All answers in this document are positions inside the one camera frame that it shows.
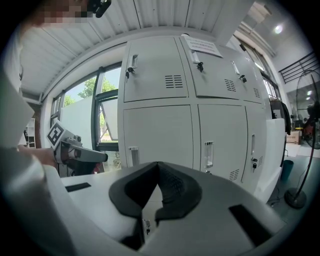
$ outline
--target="person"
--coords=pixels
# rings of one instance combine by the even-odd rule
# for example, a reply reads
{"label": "person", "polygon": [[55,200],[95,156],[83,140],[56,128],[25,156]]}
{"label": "person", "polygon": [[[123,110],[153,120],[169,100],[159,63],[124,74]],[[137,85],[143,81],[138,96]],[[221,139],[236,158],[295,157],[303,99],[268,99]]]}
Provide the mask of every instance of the person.
{"label": "person", "polygon": [[23,102],[19,95],[23,69],[20,63],[22,36],[32,27],[41,28],[52,24],[70,23],[71,19],[81,17],[87,11],[88,0],[44,0],[11,35],[0,57],[0,119],[3,122],[0,132],[0,146],[17,147],[24,154],[33,155],[43,165],[57,168],[52,148],[27,148],[24,134],[33,110]]}

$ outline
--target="ceiling light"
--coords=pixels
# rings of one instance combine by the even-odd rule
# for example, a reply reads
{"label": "ceiling light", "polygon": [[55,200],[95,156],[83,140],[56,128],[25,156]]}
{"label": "ceiling light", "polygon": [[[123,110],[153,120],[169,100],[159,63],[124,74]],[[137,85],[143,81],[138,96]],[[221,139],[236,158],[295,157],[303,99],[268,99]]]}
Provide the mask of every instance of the ceiling light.
{"label": "ceiling light", "polygon": [[280,34],[282,32],[282,26],[281,25],[276,26],[274,29],[274,32],[276,34]]}

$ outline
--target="trash bin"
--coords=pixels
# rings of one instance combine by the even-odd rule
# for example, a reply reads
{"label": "trash bin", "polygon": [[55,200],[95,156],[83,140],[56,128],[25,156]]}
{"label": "trash bin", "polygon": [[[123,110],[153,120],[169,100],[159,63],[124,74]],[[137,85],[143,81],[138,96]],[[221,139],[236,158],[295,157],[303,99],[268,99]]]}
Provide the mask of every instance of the trash bin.
{"label": "trash bin", "polygon": [[294,167],[294,162],[291,160],[285,160],[283,162],[282,173],[280,180],[286,182],[289,178],[292,168]]}

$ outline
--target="electric fan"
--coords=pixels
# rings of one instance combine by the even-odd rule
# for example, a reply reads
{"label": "electric fan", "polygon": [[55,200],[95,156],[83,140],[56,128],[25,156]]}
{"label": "electric fan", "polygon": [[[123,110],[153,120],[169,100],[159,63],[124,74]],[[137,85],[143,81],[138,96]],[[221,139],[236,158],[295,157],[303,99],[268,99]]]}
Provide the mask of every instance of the electric fan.
{"label": "electric fan", "polygon": [[303,124],[303,137],[305,141],[312,147],[309,163],[306,169],[305,176],[299,189],[292,187],[289,188],[285,194],[284,199],[286,203],[295,209],[300,209],[305,206],[307,196],[302,191],[306,182],[314,150],[320,148],[320,133],[319,133],[319,118],[320,118],[320,75],[314,70],[306,70],[302,73],[298,80],[296,87],[296,110],[299,121]]}
{"label": "electric fan", "polygon": [[320,149],[319,98],[320,75],[313,70],[303,72],[298,80],[295,95],[296,117],[298,123],[302,124],[303,139],[316,150]]}

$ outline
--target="black rubber pad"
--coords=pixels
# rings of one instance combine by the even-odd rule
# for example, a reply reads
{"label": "black rubber pad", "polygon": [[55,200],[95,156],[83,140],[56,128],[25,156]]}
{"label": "black rubber pad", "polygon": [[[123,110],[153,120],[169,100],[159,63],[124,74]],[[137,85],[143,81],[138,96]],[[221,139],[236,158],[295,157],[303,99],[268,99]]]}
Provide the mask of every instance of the black rubber pad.
{"label": "black rubber pad", "polygon": [[89,183],[85,182],[85,183],[80,183],[80,184],[76,184],[76,185],[66,186],[65,189],[68,192],[73,192],[73,191],[77,191],[77,190],[83,190],[88,187],[91,187],[91,185]]}

